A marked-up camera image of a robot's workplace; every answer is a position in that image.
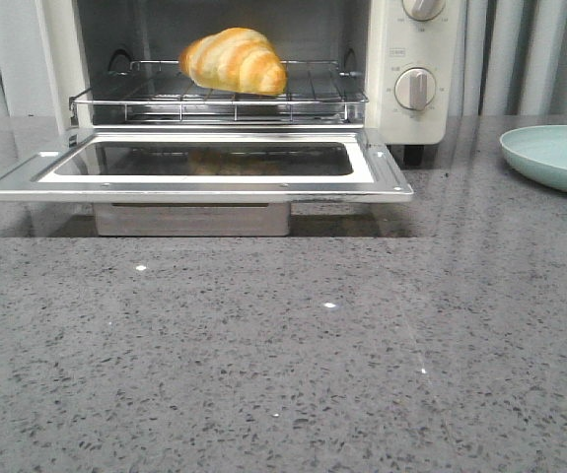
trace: oven control panel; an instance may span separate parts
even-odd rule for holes
[[[461,0],[388,0],[375,8],[384,27],[377,27],[383,48],[375,87],[369,78],[370,120],[387,143],[438,143],[446,129]]]

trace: oven wall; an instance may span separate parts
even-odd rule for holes
[[[371,0],[77,0],[91,83],[113,53],[174,60],[229,27],[264,33],[282,59],[335,59],[364,72]],[[347,54],[354,49],[355,54]]]

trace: oven foot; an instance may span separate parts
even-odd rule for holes
[[[424,145],[405,145],[403,147],[403,164],[407,167],[421,166]]]

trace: croissant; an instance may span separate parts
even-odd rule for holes
[[[287,82],[270,41],[246,28],[194,41],[180,55],[179,66],[198,86],[223,91],[278,96]]]

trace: open oven door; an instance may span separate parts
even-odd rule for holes
[[[92,202],[100,235],[286,235],[293,202],[412,196],[364,129],[73,129],[0,176],[0,201]]]

